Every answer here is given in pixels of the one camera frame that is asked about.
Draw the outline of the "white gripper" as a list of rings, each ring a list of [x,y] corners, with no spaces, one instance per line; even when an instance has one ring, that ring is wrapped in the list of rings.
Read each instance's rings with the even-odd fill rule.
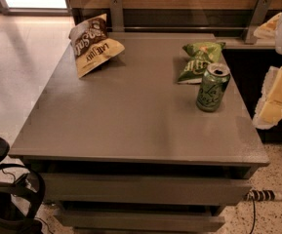
[[[278,13],[258,26],[254,36],[259,39],[273,39],[275,50],[282,55],[282,14]],[[253,125],[257,129],[268,130],[282,120],[282,66],[271,66],[262,83],[262,96],[258,100]]]

